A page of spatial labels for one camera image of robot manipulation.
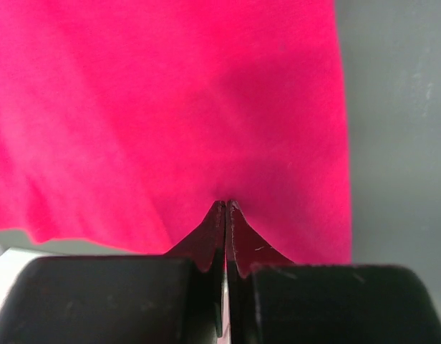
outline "red cloth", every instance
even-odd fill
[[[0,229],[164,252],[216,199],[349,261],[332,0],[0,0]]]

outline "red towel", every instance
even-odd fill
[[[216,199],[348,262],[332,0],[0,0],[0,229],[161,253]]]

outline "pink fabric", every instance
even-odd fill
[[[332,0],[0,0],[0,229],[168,250],[216,199],[348,262]]]

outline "gray table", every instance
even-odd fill
[[[441,314],[441,0],[338,0],[355,262],[413,268]]]

